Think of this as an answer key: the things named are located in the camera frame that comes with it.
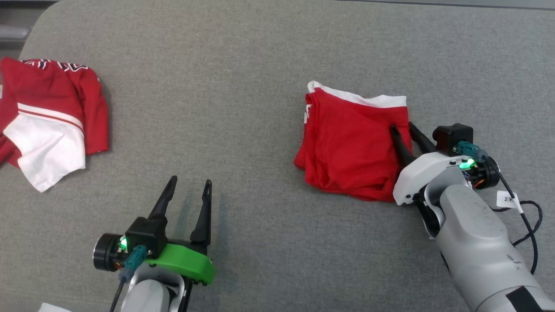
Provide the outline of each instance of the white stripe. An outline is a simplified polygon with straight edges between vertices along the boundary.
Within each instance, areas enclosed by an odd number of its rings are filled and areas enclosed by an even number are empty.
[[[25,105],[25,104],[22,104],[22,103],[17,103],[17,107],[19,109],[26,110],[26,111],[31,112],[31,113],[43,114],[43,115],[52,116],[52,117],[67,120],[69,122],[72,122],[72,123],[78,125],[81,128],[81,131],[83,130],[83,124],[79,121],[79,119],[77,119],[77,118],[75,118],[71,115],[61,113],[61,112],[56,112],[55,110],[51,110],[51,109],[29,106],[29,105]]]
[[[321,83],[316,82],[316,81],[309,82],[308,88],[309,88],[310,93],[315,92],[316,88],[320,88],[324,92],[326,92],[328,94],[331,94],[334,97],[338,97],[340,99],[347,100],[347,101],[355,103],[355,104],[365,105],[365,106],[371,106],[371,107],[377,107],[377,108],[392,108],[392,107],[406,107],[407,106],[407,97],[405,97],[404,95],[399,96],[399,97],[390,97],[390,96],[387,96],[387,95],[380,95],[380,96],[375,97],[375,98],[365,99],[365,98],[361,97],[360,95],[356,95],[354,93],[350,93],[350,92],[347,92],[347,91],[341,91],[341,90],[336,90],[336,89],[326,87],[326,86],[324,86]]]
[[[30,117],[30,118],[37,118],[37,119],[47,120],[49,122],[55,122],[55,123],[58,123],[58,124],[68,125],[68,126],[74,128],[74,129],[79,130],[79,132],[83,135],[83,130],[81,128],[76,127],[74,124],[69,123],[69,122],[65,122],[63,120],[48,118],[48,117],[45,117],[45,116],[39,116],[39,115],[35,115],[35,114],[29,114],[29,113],[22,112],[22,111],[19,111],[19,114],[23,115],[23,116],[26,116],[26,117]]]

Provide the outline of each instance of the green led light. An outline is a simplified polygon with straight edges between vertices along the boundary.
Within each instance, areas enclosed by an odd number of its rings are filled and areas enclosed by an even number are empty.
[[[465,163],[461,163],[460,165],[458,165],[459,168],[461,168],[462,170],[468,169],[472,166],[474,166],[474,159],[469,158]]]
[[[127,238],[125,238],[125,236],[123,237],[123,239],[119,242],[119,247],[122,250],[127,250]]]

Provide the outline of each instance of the black strap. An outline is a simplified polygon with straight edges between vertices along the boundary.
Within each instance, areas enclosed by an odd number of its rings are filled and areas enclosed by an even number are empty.
[[[511,302],[516,312],[542,312],[532,294],[524,286],[508,293],[507,299]]]

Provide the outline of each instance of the white sleeve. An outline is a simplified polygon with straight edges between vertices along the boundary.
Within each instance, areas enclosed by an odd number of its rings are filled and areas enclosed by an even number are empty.
[[[20,112],[4,135],[21,151],[19,167],[40,192],[68,173],[85,168],[83,131],[72,123]]]

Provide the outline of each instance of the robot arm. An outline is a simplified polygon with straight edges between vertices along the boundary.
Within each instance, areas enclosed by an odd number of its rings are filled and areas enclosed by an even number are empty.
[[[165,213],[176,183],[177,177],[173,176],[148,218],[136,218],[125,235],[106,233],[98,240],[93,252],[94,267],[112,272],[122,270],[111,311],[124,283],[129,283],[129,290],[122,312],[185,312],[193,285],[212,283],[214,266],[207,257],[212,182],[206,181],[203,206],[190,241],[168,239],[165,234],[168,223]],[[146,259],[141,259],[142,264],[134,262],[136,266],[130,270],[129,259],[134,258],[138,249],[143,250]]]
[[[393,190],[399,205],[416,204],[431,238],[436,239],[457,291],[472,312],[555,311],[512,245],[507,228],[473,190],[499,181],[497,164],[474,162],[454,152],[459,141],[472,143],[472,128],[455,124],[434,132],[439,152],[411,124],[411,137],[424,154],[409,157],[391,129],[403,168]]]

